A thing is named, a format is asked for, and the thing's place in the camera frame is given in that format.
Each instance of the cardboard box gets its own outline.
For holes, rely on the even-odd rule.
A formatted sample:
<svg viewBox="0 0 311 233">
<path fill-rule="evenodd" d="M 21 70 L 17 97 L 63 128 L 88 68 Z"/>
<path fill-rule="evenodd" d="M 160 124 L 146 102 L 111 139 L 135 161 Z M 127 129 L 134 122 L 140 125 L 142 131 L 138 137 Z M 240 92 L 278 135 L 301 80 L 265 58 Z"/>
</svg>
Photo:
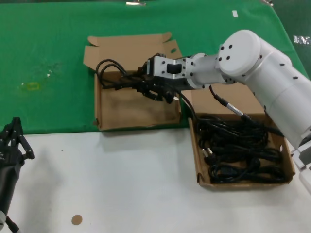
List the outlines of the cardboard box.
<svg viewBox="0 0 311 233">
<path fill-rule="evenodd" d="M 133 72 L 156 53 L 166 54 L 171 59 L 180 58 L 178 44 L 176 40 L 170 40 L 171 36 L 171 33 L 89 36 L 92 46 L 85 47 L 83 62 L 95 70 L 100 61 L 113 59 L 126 71 Z M 121 76 L 113 67 L 109 67 L 105 75 L 114 80 Z M 180 116 L 179 101 L 174 100 L 172 104 L 154 101 L 131 88 L 103 90 L 95 75 L 95 118 L 100 130 L 178 124 Z"/>
<path fill-rule="evenodd" d="M 213 84 L 213 90 L 220 97 L 229 101 L 235 107 L 248 114 L 252 119 L 264 122 L 267 126 L 273 126 L 276 128 L 274 122 L 266 115 L 264 109 L 256 100 L 254 95 L 248 89 L 247 86 L 244 86 L 240 83 L 233 85 L 222 85 L 222 84 Z M 229 109 L 220 105 L 217 100 L 214 99 L 210 91 L 207 90 L 195 90 L 195 91 L 185 91 L 184 95 L 190 100 L 193 104 L 194 110 L 198 115 L 211 114 L 217 116 L 224 120 L 239 120 L 240 117 L 234 114 Z M 198 135 L 194 131 L 194 122 L 192 119 L 189 119 L 193 154 L 195 161 L 195 170 L 197 182 L 200 186 L 207 187 L 223 187 L 223 188 L 253 188 L 253 187 L 272 187 L 278 186 L 281 184 L 289 183 L 293 175 L 295 174 L 293 162 L 290 155 L 290 150 L 288 148 L 286 139 L 280 136 L 277 136 L 273 133 L 269 133 L 269 147 L 277 148 L 281 150 L 283 154 L 282 168 L 285 172 L 286 182 L 284 183 L 251 183 L 249 181 L 242 181 L 241 183 L 210 183 L 210 178 L 208 174 L 209 166 L 204 161 L 204 155 L 202 149 L 198 146 Z M 261 160 L 263 166 L 271 164 L 272 162 Z"/>
</svg>

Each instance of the power cord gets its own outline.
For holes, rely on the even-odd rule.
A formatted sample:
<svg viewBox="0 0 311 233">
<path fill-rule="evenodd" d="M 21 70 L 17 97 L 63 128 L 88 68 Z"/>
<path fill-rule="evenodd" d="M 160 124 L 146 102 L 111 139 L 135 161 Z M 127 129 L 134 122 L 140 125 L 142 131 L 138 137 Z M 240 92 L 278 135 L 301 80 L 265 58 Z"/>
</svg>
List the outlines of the power cord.
<svg viewBox="0 0 311 233">
<path fill-rule="evenodd" d="M 5 223 L 8 225 L 12 233 L 21 233 L 19 227 L 9 217 L 6 217 Z"/>
<path fill-rule="evenodd" d="M 100 67 L 104 63 L 109 62 L 101 70 Z M 121 73 L 121 78 L 118 81 L 105 78 L 104 73 L 107 68 L 114 67 Z M 103 89 L 115 89 L 120 90 L 123 88 L 132 88 L 137 92 L 142 93 L 145 97 L 148 97 L 155 101 L 166 101 L 172 103 L 175 93 L 168 89 L 161 79 L 154 79 L 146 77 L 147 63 L 134 73 L 128 73 L 123 66 L 112 59 L 105 59 L 98 63 L 96 67 L 96 75 Z"/>
<path fill-rule="evenodd" d="M 199 147 L 209 165 L 211 183 L 238 183 L 248 180 L 255 183 L 285 181 L 284 172 L 277 165 L 282 153 L 268 148 L 268 131 L 260 124 L 249 121 L 225 121 L 213 116 L 203 116 L 195 125 L 200 136 Z M 261 166 L 261 160 L 275 166 Z M 243 167 L 231 163 L 244 163 Z"/>
</svg>

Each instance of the green tablecloth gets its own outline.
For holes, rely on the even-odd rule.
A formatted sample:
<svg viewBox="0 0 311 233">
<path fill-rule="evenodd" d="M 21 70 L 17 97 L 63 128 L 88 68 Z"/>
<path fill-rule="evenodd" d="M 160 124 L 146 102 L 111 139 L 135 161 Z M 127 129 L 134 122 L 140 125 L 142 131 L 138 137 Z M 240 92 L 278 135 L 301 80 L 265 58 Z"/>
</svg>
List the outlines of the green tablecloth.
<svg viewBox="0 0 311 233">
<path fill-rule="evenodd" d="M 257 0 L 156 0 L 144 7 L 124 2 L 2 4 L 0 127 L 20 116 L 26 133 L 97 130 L 94 80 L 82 63 L 89 35 L 170 31 L 183 55 L 191 55 L 215 54 L 241 29 L 257 33 L 306 74 L 273 8 Z"/>
<path fill-rule="evenodd" d="M 274 9 L 311 77 L 311 45 L 295 44 L 294 35 L 311 37 L 310 0 L 273 0 Z"/>
</svg>

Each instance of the bundle of cables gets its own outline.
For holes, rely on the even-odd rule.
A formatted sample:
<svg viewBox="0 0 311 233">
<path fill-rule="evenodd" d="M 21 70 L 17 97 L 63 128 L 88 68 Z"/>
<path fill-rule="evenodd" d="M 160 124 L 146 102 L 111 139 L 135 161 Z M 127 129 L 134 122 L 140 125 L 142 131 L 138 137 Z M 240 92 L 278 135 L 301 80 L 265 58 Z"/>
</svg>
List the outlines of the bundle of cables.
<svg viewBox="0 0 311 233">
<path fill-rule="evenodd" d="M 281 183 L 282 153 L 268 148 L 268 130 L 250 121 L 224 121 L 205 116 L 196 124 L 211 183 Z M 262 160 L 273 165 L 262 166 Z"/>
<path fill-rule="evenodd" d="M 104 72 L 108 67 L 115 67 L 121 73 L 118 81 L 105 78 Z M 241 116 L 241 121 L 224 121 L 213 116 L 199 117 L 190 101 L 173 86 L 161 78 L 146 77 L 147 63 L 134 73 L 126 70 L 116 61 L 106 59 L 101 61 L 96 68 L 96 74 L 103 89 L 132 88 L 144 96 L 167 103 L 172 103 L 174 96 L 180 98 L 188 105 L 195 122 L 197 134 L 200 136 L 199 146 L 205 152 L 205 162 L 209 165 L 209 176 L 212 183 L 237 183 L 249 180 L 257 183 L 281 183 L 285 181 L 285 175 L 278 164 L 282 161 L 279 150 L 268 148 L 268 132 L 283 136 L 275 128 L 267 127 L 253 121 L 247 114 L 232 106 L 228 101 L 209 89 L 214 98 L 223 106 Z M 260 160 L 267 160 L 274 165 L 261 166 Z M 245 166 L 234 166 L 231 163 L 245 162 Z"/>
<path fill-rule="evenodd" d="M 157 53 L 155 56 L 164 56 L 163 54 Z M 104 63 L 109 63 L 103 68 L 100 67 Z M 104 72 L 107 68 L 114 67 L 118 69 L 121 73 L 119 80 L 111 80 L 104 76 Z M 167 103 L 172 103 L 175 92 L 171 88 L 165 86 L 164 81 L 161 79 L 154 79 L 146 77 L 147 63 L 134 73 L 128 73 L 118 62 L 112 59 L 106 59 L 98 63 L 96 67 L 97 78 L 102 85 L 103 89 L 115 89 L 120 90 L 123 88 L 132 88 L 137 90 L 137 92 L 142 93 L 145 97 L 148 97 L 155 101 L 165 100 Z"/>
</svg>

